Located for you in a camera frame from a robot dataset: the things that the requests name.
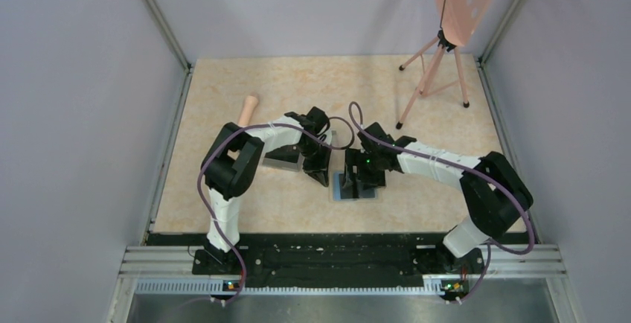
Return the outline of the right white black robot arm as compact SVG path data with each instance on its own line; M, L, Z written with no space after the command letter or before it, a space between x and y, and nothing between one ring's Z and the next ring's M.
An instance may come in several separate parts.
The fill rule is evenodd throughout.
M444 236L436 252L443 271L457 272L467 254L483 243L497 245L518 220L526 226L528 244L505 251L525 255L533 250L536 239L528 210L534 198L502 153L466 156L406 135L393 139L378 123L361 129L358 138L361 147L345 151L343 188L384 188L386 173L396 171L425 176L463 194L467 216Z

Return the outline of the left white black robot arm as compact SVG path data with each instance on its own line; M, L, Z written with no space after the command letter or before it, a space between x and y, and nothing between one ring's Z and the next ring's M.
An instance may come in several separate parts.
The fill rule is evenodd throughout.
M211 212L207 246L213 250L210 262L217 271L236 269L239 255L233 247L240 239L241 197L252 185L263 157L287 146L303 157L303 173L325 188L330 185L330 119L315 106L306 115L287 112L268 124L227 123L203 159L198 189L208 189L208 196L202 198Z

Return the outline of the clear plastic card box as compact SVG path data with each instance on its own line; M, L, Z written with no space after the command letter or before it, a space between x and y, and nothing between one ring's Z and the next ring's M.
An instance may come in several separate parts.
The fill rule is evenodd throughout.
M316 151L305 156L298 148L300 140L298 139L295 143L268 152L264 156L261 165L279 170L327 173L330 163L327 155L330 155L330 149L317 144Z

